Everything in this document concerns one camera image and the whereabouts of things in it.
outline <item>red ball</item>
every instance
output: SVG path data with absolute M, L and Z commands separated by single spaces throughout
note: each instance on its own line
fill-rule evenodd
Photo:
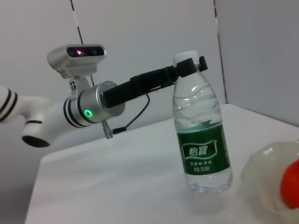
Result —
M 281 181 L 280 193 L 288 206 L 292 209 L 299 208 L 299 160 L 286 169 Z

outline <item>table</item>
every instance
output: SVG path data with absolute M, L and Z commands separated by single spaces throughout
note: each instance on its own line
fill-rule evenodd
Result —
M 234 105 L 221 111 L 234 181 L 214 206 L 189 193 L 170 119 L 45 156 L 26 224 L 280 224 L 240 173 L 254 151 L 298 139 L 299 128 Z

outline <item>green led ring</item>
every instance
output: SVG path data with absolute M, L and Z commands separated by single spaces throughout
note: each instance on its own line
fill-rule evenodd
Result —
M 91 118 L 93 116 L 93 113 L 90 110 L 84 110 L 84 115 L 88 118 Z

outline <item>white wall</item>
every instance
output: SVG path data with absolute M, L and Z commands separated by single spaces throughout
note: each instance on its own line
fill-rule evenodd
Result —
M 101 43 L 107 58 L 94 75 L 120 84 L 130 77 L 172 64 L 172 55 L 196 49 L 206 57 L 207 79 L 225 103 L 212 0 L 74 0 L 85 43 Z M 70 94 L 47 63 L 53 48 L 79 43 L 68 0 L 2 0 L 0 8 L 0 84 L 20 95 L 55 101 Z M 173 87 L 154 92 L 144 114 L 130 127 L 170 118 Z M 109 122 L 127 124 L 145 105 L 142 97 L 126 104 Z M 22 223 L 39 165 L 47 153 L 104 136 L 101 125 L 74 132 L 50 148 L 32 148 L 21 140 L 23 118 L 0 125 L 0 223 Z
M 299 126 L 299 1 L 216 1 L 228 102 Z

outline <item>metal cylinder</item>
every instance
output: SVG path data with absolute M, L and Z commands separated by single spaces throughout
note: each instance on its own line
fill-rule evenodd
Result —
M 79 94 L 76 99 L 66 102 L 66 110 L 71 122 L 77 127 L 86 127 L 103 120 L 121 115 L 125 104 L 106 108 L 102 92 L 115 87 L 111 81 L 105 81 Z

